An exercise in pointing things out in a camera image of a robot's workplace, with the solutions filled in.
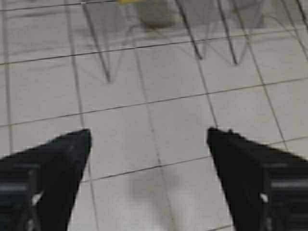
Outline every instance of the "tile grout line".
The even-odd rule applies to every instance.
[[[236,14],[237,14],[239,23],[240,23],[240,25],[241,25],[242,31],[244,32],[244,37],[245,37],[245,40],[246,40],[246,43],[247,43],[249,52],[250,52],[251,55],[252,55],[252,58],[253,58],[253,61],[254,61],[256,70],[257,70],[258,75],[259,75],[259,79],[260,79],[260,81],[261,81],[263,90],[264,90],[264,92],[265,92],[265,95],[266,95],[267,100],[268,100],[268,103],[269,103],[269,107],[270,107],[270,109],[271,109],[271,111],[272,111],[272,115],[274,116],[274,120],[275,120],[276,126],[277,126],[277,128],[278,128],[278,131],[279,131],[279,133],[280,133],[280,136],[281,136],[281,138],[282,138],[282,141],[283,141],[283,143],[284,143],[284,146],[285,146],[286,150],[288,150],[288,147],[287,147],[287,145],[286,145],[286,142],[285,142],[285,139],[284,139],[284,136],[283,136],[283,133],[282,133],[282,129],[281,129],[281,127],[280,127],[280,124],[279,124],[279,121],[278,121],[278,118],[277,118],[277,115],[276,115],[276,112],[275,112],[273,103],[272,103],[272,101],[271,101],[271,99],[270,99],[270,96],[269,96],[269,93],[268,93],[268,91],[267,91],[266,84],[265,84],[265,82],[264,82],[264,79],[263,79],[263,76],[262,76],[262,73],[261,73],[261,69],[260,69],[260,67],[259,67],[259,65],[258,65],[257,58],[256,58],[256,56],[255,56],[255,53],[254,53],[254,50],[253,50],[253,47],[252,47],[252,44],[251,44],[251,39],[250,39],[250,38],[251,38],[252,36],[255,36],[255,35],[248,36],[248,35],[245,33],[246,29],[245,29],[244,21],[243,21],[243,19],[242,19],[242,16],[241,16],[239,10],[238,10],[238,6],[237,6],[237,4],[236,4],[236,1],[233,0],[233,2],[234,2],[234,7],[236,8],[235,11],[236,11]]]
[[[277,84],[283,84],[283,83],[290,83],[290,82],[297,82],[297,81],[303,81],[303,80],[308,80],[308,77],[268,83],[268,84],[265,84],[265,86],[271,86],[271,85],[277,85]],[[180,97],[176,97],[176,98],[170,98],[170,99],[164,99],[164,100],[158,100],[158,101],[151,101],[151,102],[147,102],[147,103],[148,104],[153,104],[153,103],[160,103],[160,102],[168,102],[168,101],[173,101],[173,100],[186,99],[186,98],[190,98],[190,97],[197,97],[197,96],[203,96],[203,95],[212,95],[212,94],[225,93],[225,92],[230,92],[230,91],[235,91],[235,90],[252,89],[252,88],[262,87],[262,86],[263,86],[262,84],[258,84],[258,85],[252,85],[252,86],[235,88],[235,89],[229,89],[229,90],[213,91],[213,92],[210,92],[210,93],[201,93],[201,94],[193,94],[193,95],[187,95],[187,96],[180,96]],[[98,109],[98,110],[93,110],[93,111],[86,111],[86,112],[82,112],[82,113],[72,113],[72,114],[60,115],[60,116],[55,116],[55,117],[47,117],[47,118],[42,118],[42,119],[35,119],[35,120],[29,120],[29,121],[23,121],[23,122],[16,122],[16,123],[12,123],[11,125],[15,126],[15,125],[21,125],[21,124],[28,124],[28,123],[35,123],[35,122],[40,122],[40,121],[46,121],[46,120],[50,120],[50,119],[65,118],[65,117],[70,117],[70,116],[78,116],[79,114],[90,114],[90,113],[96,113],[96,112],[103,112],[103,111],[121,109],[121,108],[126,108],[126,107],[134,107],[134,106],[145,105],[147,103],[129,104],[129,105],[116,106],[116,107],[111,107],[111,108],[106,108],[106,109]],[[4,128],[4,127],[7,127],[7,126],[8,125],[0,125],[0,128]]]
[[[292,31],[293,30],[271,31],[271,32],[264,32],[264,33],[262,32],[262,33],[255,33],[255,34],[253,34],[253,36],[255,36],[255,35],[265,35],[265,34],[278,34],[278,33],[292,32]],[[245,37],[245,34],[236,35],[236,36],[232,36],[232,37],[233,38]],[[220,39],[226,39],[226,38],[225,37],[217,37],[217,38],[209,38],[208,40],[220,40]],[[203,41],[204,41],[204,39],[197,39],[196,40],[196,42],[203,42]],[[82,55],[98,54],[98,53],[105,53],[105,52],[125,51],[125,50],[143,49],[143,48],[160,47],[160,46],[177,45],[177,44],[186,44],[186,43],[190,43],[190,42],[189,41],[180,41],[180,42],[170,42],[170,43],[162,43],[162,44],[144,45],[144,46],[138,46],[138,47],[135,47],[135,48],[128,47],[128,48],[111,49],[111,50],[105,50],[105,51],[84,52],[84,53],[78,53],[78,54],[64,54],[64,55],[51,56],[51,57],[45,57],[45,58],[13,61],[13,62],[9,62],[7,64],[19,64],[19,63],[43,61],[43,60],[49,60],[49,59],[66,58],[66,57],[72,57],[72,56],[82,56]]]
[[[164,170],[162,167],[162,161],[160,158],[160,153],[159,153],[159,148],[158,148],[158,142],[157,142],[157,137],[156,137],[156,133],[155,133],[155,129],[154,129],[154,125],[153,125],[153,118],[152,118],[152,113],[151,113],[151,109],[150,109],[150,105],[148,103],[148,95],[146,92],[146,88],[145,88],[145,83],[144,83],[144,75],[142,72],[142,68],[141,68],[141,61],[138,55],[138,51],[136,49],[136,41],[134,40],[134,38],[132,39],[132,43],[133,43],[133,47],[134,47],[134,54],[135,54],[135,60],[136,60],[136,64],[137,64],[137,69],[138,69],[138,76],[140,78],[140,82],[141,82],[141,88],[142,88],[142,92],[145,98],[145,105],[146,105],[146,110],[147,110],[147,114],[148,114],[148,119],[149,119],[149,124],[150,124],[150,129],[151,129],[151,134],[152,134],[152,139],[155,145],[155,152],[156,152],[156,156],[157,156],[157,160],[158,160],[158,168],[160,170],[160,174],[161,174],[161,178],[163,180],[163,189],[164,189],[164,193],[165,193],[165,197],[168,203],[168,209],[170,212],[170,219],[172,222],[172,227],[176,227],[176,223],[175,223],[175,218],[174,218],[174,214],[172,212],[172,206],[171,206],[171,201],[168,195],[168,191],[167,191],[167,181],[164,175]]]
[[[105,177],[99,177],[99,178],[93,179],[93,181],[104,180],[104,179],[113,178],[113,177],[119,177],[119,176],[124,176],[124,175],[128,175],[128,174],[131,174],[131,173],[147,171],[147,170],[151,170],[151,169],[155,169],[155,168],[163,168],[163,167],[167,167],[167,166],[180,165],[180,164],[185,164],[185,163],[188,163],[188,162],[193,162],[193,161],[198,161],[198,160],[204,160],[204,159],[208,159],[208,158],[212,158],[212,156],[207,155],[207,156],[203,156],[203,157],[199,157],[199,158],[195,158],[195,159],[183,160],[183,161],[174,162],[174,163],[170,163],[170,164],[156,165],[156,166],[153,166],[153,167],[141,168],[141,169],[127,171],[127,172],[122,172],[122,173],[118,173],[118,174],[114,174],[114,175],[109,175],[109,176],[105,176]]]
[[[2,8],[6,8],[6,0],[2,0]],[[13,153],[13,129],[12,129],[12,102],[11,102],[11,78],[9,66],[9,42],[8,42],[8,28],[7,15],[2,12],[2,39],[3,39],[3,58],[4,58],[4,74],[5,74],[5,92],[6,92],[6,110],[7,122],[9,129],[9,154]]]
[[[302,139],[308,139],[308,136],[293,138],[293,139],[286,140],[286,141],[289,142],[289,141],[297,141],[297,140],[302,140]],[[275,144],[278,144],[278,143],[282,143],[282,141],[275,142],[275,143],[269,143],[269,144],[265,144],[265,145],[271,147],[271,145],[275,145]],[[193,161],[198,161],[198,160],[204,160],[204,159],[208,159],[208,158],[212,158],[212,156],[211,155],[207,155],[207,156],[203,156],[203,157],[199,157],[199,158],[178,161],[178,162],[174,162],[174,163],[170,163],[170,164],[164,164],[164,165],[157,165],[157,166],[153,166],[153,167],[141,168],[141,169],[127,171],[127,172],[122,172],[122,173],[118,173],[118,174],[114,174],[114,175],[109,175],[109,176],[105,176],[105,177],[99,177],[99,178],[93,179],[93,181],[104,180],[104,179],[108,179],[108,178],[123,176],[123,175],[131,174],[131,173],[135,173],[135,172],[147,171],[147,170],[154,169],[154,168],[159,168],[159,167],[162,168],[162,167],[167,167],[167,166],[180,165],[180,164],[185,164],[185,163],[188,163],[188,162],[193,162]]]
[[[205,89],[207,102],[208,102],[209,107],[210,107],[210,111],[211,111],[211,114],[212,114],[212,117],[213,117],[213,120],[214,120],[215,127],[218,128],[218,121],[217,121],[217,118],[215,116],[214,106],[213,106],[213,103],[211,101],[210,94],[209,94],[208,87],[207,87],[206,80],[205,80],[205,76],[204,76],[204,73],[203,73],[203,70],[202,70],[202,67],[201,67],[201,60],[199,60],[198,57],[196,57],[196,55],[195,55],[195,60],[197,62],[197,66],[198,66],[198,69],[199,69],[199,72],[200,72],[200,78],[201,78],[201,81],[203,83],[203,87]]]
[[[97,4],[101,3],[102,1],[88,1],[87,4]],[[105,0],[103,3],[108,3],[108,2],[117,2],[117,0]],[[32,7],[22,7],[22,8],[11,8],[11,9],[4,9],[0,10],[0,12],[6,11],[20,11],[20,10],[35,10],[35,9],[41,9],[41,8],[52,8],[52,7],[60,7],[60,6],[78,6],[81,5],[81,3],[68,3],[68,4],[56,4],[56,5],[47,5],[47,6],[32,6]]]
[[[65,15],[66,15],[67,32],[68,32],[68,39],[70,43],[71,54],[75,54],[74,38],[72,34],[73,33],[72,21],[71,21],[71,14],[69,11],[69,6],[65,6]],[[77,94],[80,122],[81,122],[81,126],[85,128],[76,57],[72,56],[71,61],[72,61],[73,72],[74,72],[74,80],[75,80],[74,82],[75,82],[75,88],[76,88],[76,94]],[[93,205],[93,210],[94,210],[95,225],[96,225],[96,230],[98,231],[99,230],[98,213],[97,213],[97,206],[95,203],[94,186],[93,186],[92,174],[91,174],[91,168],[90,168],[90,158],[88,159],[88,163],[86,164],[86,167],[88,168],[88,173],[89,173],[89,178],[90,178],[90,191],[91,191],[92,205]]]

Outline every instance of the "white tile floor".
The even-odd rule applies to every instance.
[[[294,31],[266,17],[234,66],[217,9],[206,58],[197,60],[180,21],[148,33],[132,5],[89,3],[100,49],[111,50],[107,83],[78,2],[3,0],[10,10],[0,20],[1,154],[92,130],[70,231],[233,231],[205,143],[210,126],[308,158],[308,65]],[[203,1],[190,3],[203,39]],[[245,37],[233,14],[228,22],[239,55]],[[308,47],[306,31],[300,36]]]

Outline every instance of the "ceramic tile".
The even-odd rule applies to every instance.
[[[97,231],[90,183],[80,185],[70,220],[70,231]]]
[[[138,55],[149,101],[205,92],[189,44],[142,48]]]
[[[206,4],[200,0],[192,0],[189,4],[185,1],[181,2],[193,37],[196,40],[204,39]],[[157,11],[161,12],[159,17],[155,14]],[[150,6],[147,2],[138,2],[133,7],[129,7],[128,12],[131,24],[135,26],[133,36],[137,46],[190,41],[175,1],[157,0]]]
[[[99,230],[174,231],[157,168],[94,182]]]
[[[87,19],[81,5],[69,7],[76,53],[97,51],[89,23],[94,28],[101,51],[132,47],[125,5],[105,2],[89,3],[84,6],[88,9],[91,21]]]
[[[112,83],[106,82],[97,54],[78,56],[76,60],[83,111],[145,102],[133,51],[114,51],[109,54]]]
[[[233,38],[237,60],[245,45],[244,37]],[[249,49],[239,65],[233,63],[226,39],[211,40],[206,45],[206,56],[201,61],[209,92],[231,90],[261,84]]]
[[[82,129],[80,116],[73,115],[37,122],[13,125],[13,151],[18,152],[52,140],[55,137]],[[89,179],[86,167],[83,180]]]
[[[7,12],[10,61],[70,55],[64,7]]]
[[[290,152],[308,160],[308,139],[299,139],[294,141],[288,141],[287,146]]]
[[[5,82],[4,66],[0,66],[0,125],[8,124]]]
[[[70,58],[11,65],[13,123],[78,112]]]
[[[41,6],[63,5],[64,0],[6,0],[7,9],[31,8]]]
[[[232,224],[211,158],[163,168],[178,231],[204,231]]]
[[[3,50],[3,20],[0,20],[0,63],[4,62],[4,50]]]
[[[210,98],[221,129],[232,129],[262,143],[282,141],[262,87],[221,92]]]
[[[8,127],[0,128],[0,158],[10,154],[10,140]]]
[[[267,86],[286,140],[308,135],[308,80]]]
[[[145,105],[85,115],[93,133],[92,177],[106,177],[158,165]]]
[[[209,155],[206,130],[214,120],[206,96],[150,104],[162,164]]]
[[[72,5],[67,6],[66,9],[69,12],[69,33],[73,38],[75,54],[97,51],[82,6]]]
[[[308,77],[308,63],[289,33],[254,36],[253,51],[265,83]]]

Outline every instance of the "metal chair leg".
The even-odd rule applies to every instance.
[[[111,82],[110,72],[109,72],[109,70],[108,70],[108,68],[107,68],[107,65],[106,65],[106,63],[105,63],[105,60],[104,60],[104,58],[103,58],[103,54],[102,54],[100,45],[99,45],[99,43],[98,43],[97,35],[96,35],[96,33],[95,33],[94,25],[93,25],[93,23],[92,23],[90,13],[89,13],[88,8],[87,8],[87,3],[86,3],[86,2],[82,2],[81,5],[82,5],[82,10],[83,10],[83,12],[84,12],[84,14],[85,14],[85,17],[86,17],[86,19],[87,19],[87,24],[88,24],[88,26],[89,26],[90,33],[91,33],[91,35],[92,35],[95,48],[96,48],[96,50],[97,50],[97,52],[98,52],[98,56],[99,56],[100,61],[101,61],[101,63],[102,63],[102,67],[103,67],[103,70],[104,70],[105,75],[106,75],[106,80],[107,80],[108,83],[110,83],[110,82]]]
[[[306,13],[305,13],[305,11],[304,11],[303,5],[302,5],[302,3],[300,2],[300,0],[296,0],[296,3],[297,3],[297,6],[298,6],[298,9],[299,9],[299,11],[300,11],[300,13],[301,13],[301,15],[302,15],[303,22],[304,22],[304,24],[305,24],[305,26],[306,26],[306,29],[307,29],[307,31],[308,31],[307,16],[306,16]]]
[[[297,28],[296,28],[296,26],[295,26],[295,22],[294,22],[294,20],[293,20],[293,18],[292,18],[292,16],[291,16],[291,12],[289,11],[289,8],[288,8],[288,6],[287,6],[285,0],[280,0],[280,1],[281,1],[282,5],[283,5],[283,7],[284,7],[285,12],[287,13],[287,16],[288,16],[288,18],[289,18],[289,20],[290,20],[290,23],[291,23],[291,25],[292,25],[292,27],[293,27],[293,29],[294,29],[294,31],[295,31],[295,34],[296,34],[296,37],[297,37],[297,41],[299,42],[299,45],[301,46],[301,48],[302,48],[302,50],[303,50],[303,53],[304,53],[304,55],[305,55],[305,57],[306,57],[306,59],[307,59],[307,61],[308,61],[308,54],[307,54],[306,47],[305,47],[305,45],[303,44],[302,39],[301,39],[300,36],[299,36],[298,30],[297,30]]]
[[[232,0],[232,2],[233,2],[233,5],[234,5],[234,8],[237,9],[236,3],[233,0]],[[255,15],[253,17],[255,20],[254,20],[254,23],[251,25],[251,28],[249,29],[248,34],[246,34],[246,32],[245,32],[246,28],[245,28],[245,25],[244,25],[244,23],[242,21],[241,16],[239,15],[240,12],[238,10],[236,10],[237,17],[238,17],[238,19],[240,21],[240,24],[241,24],[243,32],[246,34],[247,41],[250,39],[250,37],[251,37],[251,35],[253,33],[253,29],[257,26],[257,24],[259,23],[259,20],[262,17],[262,14],[259,14],[259,12],[262,10],[262,8],[264,6],[264,3],[265,3],[265,0],[261,0],[258,3],[258,7],[257,7],[257,10],[256,10],[256,13],[255,13]],[[247,52],[247,48],[248,48],[248,43],[246,42],[245,46],[243,48],[243,51],[242,51],[242,53],[240,55],[240,58],[239,58],[239,64],[243,61],[244,56],[245,56],[245,54]]]
[[[205,39],[203,42],[203,57],[205,58],[206,56],[206,49],[207,49],[207,43],[208,43],[208,35],[210,33],[210,28],[211,28],[211,19],[212,19],[212,9],[214,6],[214,0],[209,0],[208,2],[208,6],[207,6],[207,12],[206,12],[206,19],[204,21],[204,23],[208,23],[205,29]]]
[[[193,49],[194,49],[197,57],[199,59],[202,59],[202,55],[201,55],[201,53],[200,53],[200,51],[198,49],[198,46],[196,44],[196,41],[195,41],[194,37],[193,37],[193,33],[192,33],[191,27],[190,27],[190,25],[188,23],[188,19],[187,19],[186,13],[184,11],[184,8],[183,8],[182,4],[180,3],[180,0],[175,0],[175,3],[176,3],[176,5],[177,5],[177,7],[178,7],[178,9],[180,11],[181,16],[182,16],[182,19],[183,19],[184,25],[185,25],[185,27],[187,29],[188,35],[190,37]]]
[[[229,31],[229,26],[228,26],[228,23],[227,23],[227,20],[226,20],[226,16],[225,16],[225,13],[222,9],[221,1],[217,0],[217,4],[218,4],[219,14],[220,14],[220,17],[222,19],[223,26],[224,26],[224,29],[225,29],[225,32],[226,32],[226,35],[227,35],[227,39],[228,39],[228,43],[229,43],[229,49],[230,49],[230,52],[231,52],[231,55],[232,55],[232,58],[233,58],[233,62],[234,62],[235,65],[237,65],[238,62],[237,62],[235,50],[234,50],[234,47],[233,47],[233,44],[232,44],[232,39],[231,39],[231,36],[230,36],[230,31]]]

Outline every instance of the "yellow object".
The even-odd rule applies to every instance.
[[[133,3],[133,2],[139,2],[143,0],[118,0],[120,4],[125,4],[125,3]]]

